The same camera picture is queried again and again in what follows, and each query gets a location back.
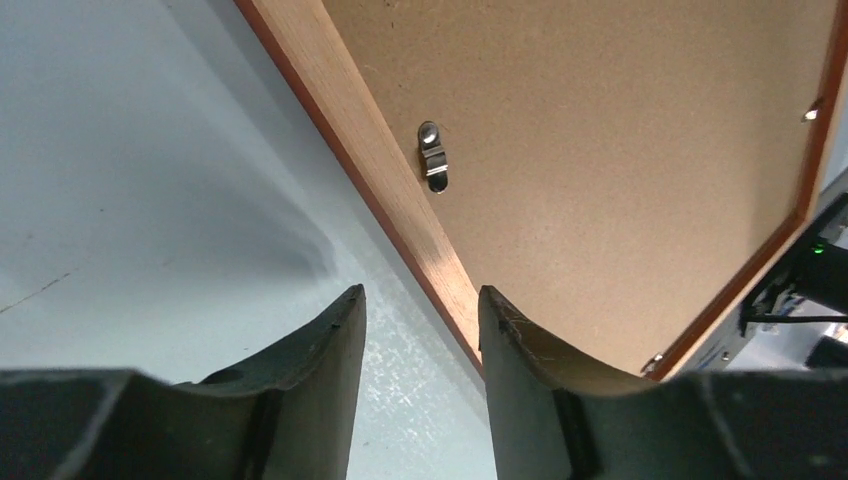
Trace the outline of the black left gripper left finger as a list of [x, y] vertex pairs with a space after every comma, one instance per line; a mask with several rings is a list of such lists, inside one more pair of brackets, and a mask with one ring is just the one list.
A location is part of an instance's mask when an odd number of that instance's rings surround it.
[[197, 383], [132, 369], [1, 374], [5, 479], [343, 479], [366, 336], [354, 285]]

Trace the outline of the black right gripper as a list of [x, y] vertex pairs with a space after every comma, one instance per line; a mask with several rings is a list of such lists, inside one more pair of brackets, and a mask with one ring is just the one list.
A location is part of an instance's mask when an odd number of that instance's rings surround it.
[[[847, 249], [837, 244], [847, 229], [842, 192], [809, 224], [741, 303], [738, 329], [751, 326], [847, 323]], [[833, 315], [792, 316], [790, 307], [810, 301]]]

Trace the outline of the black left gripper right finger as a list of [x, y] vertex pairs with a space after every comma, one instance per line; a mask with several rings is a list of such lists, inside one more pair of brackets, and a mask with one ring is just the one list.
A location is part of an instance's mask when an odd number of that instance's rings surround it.
[[480, 290], [479, 346], [501, 479], [843, 479], [847, 373], [610, 366]]

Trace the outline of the metal turn clip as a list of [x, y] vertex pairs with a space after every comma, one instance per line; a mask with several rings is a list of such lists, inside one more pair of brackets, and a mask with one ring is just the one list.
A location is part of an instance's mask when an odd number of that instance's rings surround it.
[[823, 98], [818, 98], [815, 101], [813, 101], [811, 103], [811, 105], [803, 113], [802, 118], [801, 118], [801, 122], [802, 123], [809, 123], [809, 122], [813, 122], [814, 120], [816, 120], [819, 116], [819, 113], [821, 111], [823, 103], [824, 103]]
[[423, 173], [428, 189], [443, 193], [449, 183], [448, 161], [441, 142], [440, 130], [435, 122], [425, 121], [418, 129], [419, 152], [423, 160]]

